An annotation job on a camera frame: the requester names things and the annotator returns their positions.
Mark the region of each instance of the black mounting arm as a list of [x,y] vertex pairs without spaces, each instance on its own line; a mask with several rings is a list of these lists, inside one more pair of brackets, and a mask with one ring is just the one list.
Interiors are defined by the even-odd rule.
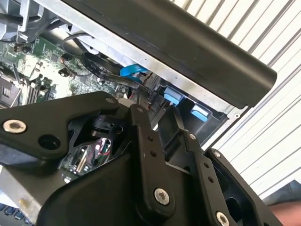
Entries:
[[[202,153],[173,106],[159,133],[142,106],[104,92],[2,110],[0,121],[0,189],[37,226],[281,225],[220,152]],[[111,160],[62,183],[64,157],[101,137]]]

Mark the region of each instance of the white louvered panel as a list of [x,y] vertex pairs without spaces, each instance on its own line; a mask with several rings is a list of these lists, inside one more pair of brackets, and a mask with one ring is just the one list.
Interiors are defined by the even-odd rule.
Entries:
[[239,43],[239,46],[244,50],[249,50],[249,48],[256,42],[259,36],[264,32],[264,30],[270,25],[275,16],[280,12],[286,1],[283,0],[273,0],[269,7],[264,11],[260,18],[256,21],[256,24],[252,29],[246,34],[244,39]]
[[256,25],[257,21],[260,19],[262,14],[266,11],[266,9],[269,7],[269,5],[272,2],[273,2],[272,0],[261,0],[261,1],[259,1],[257,3],[257,5],[255,6],[255,8],[250,13],[250,15],[242,23],[241,27],[236,32],[236,34],[233,36],[231,41],[234,42],[237,45],[240,45],[240,43],[248,36],[248,33]]
[[214,30],[219,31],[219,29],[222,27],[223,23],[226,21],[230,12],[233,10],[237,3],[238,0],[224,2],[216,16],[213,18],[212,22],[209,24],[209,26]]
[[243,18],[251,5],[251,0],[239,0],[218,32],[225,37],[229,37],[237,23]]
[[[281,50],[281,48],[284,46],[284,43],[287,43],[291,39],[291,37],[300,29],[300,21],[301,21],[301,12],[299,11],[296,18],[294,18],[294,20],[290,24],[288,24],[288,26],[283,30],[283,32],[280,34],[280,36],[277,37],[277,39],[272,43],[272,45],[269,46],[268,49],[266,49],[266,52],[264,52],[264,54],[262,56],[260,56],[259,59],[263,63],[268,64],[273,59],[273,57],[276,56],[277,53]],[[288,58],[288,57],[283,57],[283,60],[284,61],[286,60],[286,62],[289,59],[290,58]],[[278,61],[277,64],[280,65],[280,67],[279,66],[274,67],[274,70],[279,70],[286,62],[281,63]]]
[[[258,45],[258,47],[254,50],[252,55],[261,61],[263,61],[262,56],[265,52],[267,52],[270,49],[273,49],[272,44],[278,40],[279,36],[283,34],[286,37],[289,37],[287,34],[292,34],[292,32],[286,32],[286,28],[290,26],[290,24],[293,24],[293,21],[300,22],[300,9],[301,9],[301,1],[296,1],[293,3],[293,5],[288,9],[287,13],[285,13],[277,25],[272,28],[272,30],[267,34],[265,39]],[[286,43],[286,41],[281,41],[281,47],[283,47],[283,43]]]
[[205,0],[192,1],[188,6],[187,12],[189,12],[193,16],[196,16],[204,2]]
[[301,0],[175,1],[278,73],[269,94],[214,146],[265,198],[301,166]]
[[207,23],[208,19],[210,18],[211,14],[214,12],[219,3],[220,0],[205,1],[197,15],[197,19],[204,23]]
[[266,191],[269,184],[276,184],[279,178],[285,178],[288,174],[294,173],[301,169],[301,152],[295,152],[288,157],[284,162],[275,166],[271,171],[260,177],[256,182],[251,184],[251,188],[257,193],[261,194]]

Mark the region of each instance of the cable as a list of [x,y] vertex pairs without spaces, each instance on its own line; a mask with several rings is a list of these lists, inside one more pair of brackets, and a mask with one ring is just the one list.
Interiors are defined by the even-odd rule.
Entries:
[[60,27],[62,25],[64,25],[65,23],[60,21],[60,20],[57,20],[57,21],[54,21],[52,24],[50,24],[47,28],[46,28],[46,31],[52,31],[53,29],[57,28],[57,27]]
[[[28,19],[28,22],[34,22],[40,20],[41,17],[39,16],[31,16]],[[12,16],[4,13],[0,13],[0,23],[5,24],[11,27],[15,27],[16,25],[22,25],[23,17],[21,16]]]
[[111,74],[103,71],[99,66],[97,65],[97,60],[102,60],[100,57],[97,57],[91,53],[84,53],[81,56],[81,63],[84,65],[85,68],[87,68],[92,74],[94,74],[96,77],[109,81],[118,83],[121,85],[129,86],[131,88],[137,89],[142,88],[145,89],[148,92],[152,92],[149,88],[146,86],[130,79],[127,77],[121,77],[120,75]]
[[80,32],[80,33],[76,33],[76,34],[73,34],[73,35],[70,35],[69,37],[65,38],[62,42],[62,49],[68,53],[69,55],[73,56],[73,57],[81,57],[81,55],[76,55],[76,54],[73,54],[73,53],[70,53],[69,51],[66,50],[65,48],[65,44],[66,42],[70,41],[70,40],[73,40],[73,39],[76,39],[80,36],[90,36],[89,34],[85,33],[85,32]]

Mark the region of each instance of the blue clip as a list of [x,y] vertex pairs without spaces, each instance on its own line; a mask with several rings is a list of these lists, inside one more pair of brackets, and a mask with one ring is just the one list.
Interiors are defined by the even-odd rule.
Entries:
[[131,74],[136,74],[139,72],[147,72],[147,71],[148,70],[145,67],[135,64],[135,65],[130,65],[130,66],[126,66],[126,67],[122,68],[120,71],[120,75],[122,77],[127,77]]
[[169,100],[171,103],[178,105],[182,98],[182,95],[172,88],[167,87],[164,91],[164,98],[166,100]]
[[194,105],[190,113],[196,116],[198,119],[202,120],[203,122],[206,122],[208,120],[209,112],[197,105]]

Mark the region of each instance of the metal bar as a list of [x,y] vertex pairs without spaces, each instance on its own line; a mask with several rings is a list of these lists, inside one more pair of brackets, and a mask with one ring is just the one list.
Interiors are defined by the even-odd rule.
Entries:
[[231,40],[234,35],[236,34],[236,32],[239,30],[239,28],[241,27],[241,25],[244,23],[244,21],[246,20],[246,18],[250,15],[250,13],[253,11],[253,9],[255,8],[255,6],[257,5],[257,3],[259,2],[259,0],[254,0],[253,3],[251,4],[251,6],[249,7],[249,9],[246,11],[246,13],[243,15],[243,17],[239,20],[239,22],[237,23],[237,25],[233,28],[233,30],[231,31],[231,33],[228,35],[227,39]]
[[[291,20],[291,22],[287,25],[287,27],[288,26],[290,26],[291,25],[291,23],[296,19],[296,17],[299,15],[301,13],[301,11]],[[275,43],[275,41],[283,34],[283,33],[280,33],[275,39],[274,39],[274,41],[271,43],[271,44],[269,44],[269,46],[264,50],[264,52],[258,57],[258,59],[260,59],[268,50],[269,50],[269,48]]]
[[210,25],[211,22],[213,21],[213,19],[215,18],[216,14],[218,13],[218,11],[220,11],[222,5],[224,4],[225,0],[221,0],[218,5],[216,6],[215,10],[213,11],[213,13],[211,14],[211,16],[209,17],[209,19],[206,22],[206,25]]
[[253,24],[253,26],[249,29],[249,31],[246,33],[246,35],[243,37],[243,39],[239,42],[238,46],[241,45],[241,43],[245,40],[245,38],[248,36],[248,34],[251,32],[251,30],[255,27],[255,25],[258,23],[258,21],[261,19],[261,17],[263,16],[263,14],[265,14],[265,12],[268,10],[268,8],[271,6],[271,4],[273,3],[273,1],[271,1],[271,3],[269,4],[269,6],[264,10],[264,12],[260,15],[260,17],[256,20],[256,22]]
[[128,58],[154,72],[164,80],[172,83],[177,88],[185,90],[189,95],[195,97],[197,100],[200,100],[204,104],[219,112],[228,113],[227,110],[229,109],[229,106],[231,106],[229,103],[188,79],[183,74],[178,73],[163,62],[160,62],[154,57],[148,55],[123,38],[107,30],[100,24],[91,20],[62,1],[35,1],[48,10],[56,12],[59,17],[76,25],[82,31],[87,32],[99,41],[111,46],[116,51],[124,53]]
[[185,11],[188,10],[188,8],[189,8],[189,6],[191,5],[192,1],[193,1],[193,0],[187,0],[187,1],[185,2],[184,6],[183,6],[183,9],[184,9]]
[[281,48],[281,50],[276,54],[276,56],[271,59],[271,61],[267,64],[269,67],[272,67],[282,55],[295,43],[295,41],[301,35],[301,28],[293,35],[293,37]]
[[232,7],[232,9],[230,10],[230,12],[228,13],[228,15],[226,16],[226,18],[224,19],[224,21],[222,22],[222,24],[218,27],[218,29],[216,30],[217,32],[220,31],[220,29],[222,28],[222,26],[224,25],[224,23],[227,21],[228,17],[230,16],[230,14],[232,13],[233,9],[235,8],[235,6],[237,5],[238,0],[236,1],[236,3],[234,4],[234,6]]
[[207,1],[207,0],[205,0],[205,1],[202,3],[202,5],[199,7],[197,13],[196,13],[194,16],[198,16],[198,14],[200,13],[200,11],[201,11],[201,9],[202,9],[202,7],[204,6],[204,4],[205,4],[206,1]]
[[292,6],[295,0],[289,0],[280,12],[276,15],[276,17],[272,20],[272,22],[268,25],[268,27],[263,31],[263,33],[259,36],[259,38],[253,43],[253,45],[247,51],[249,54],[252,54],[254,50],[259,46],[262,40],[268,35],[268,33],[275,27],[278,21],[282,18],[282,16],[287,12],[287,10]]

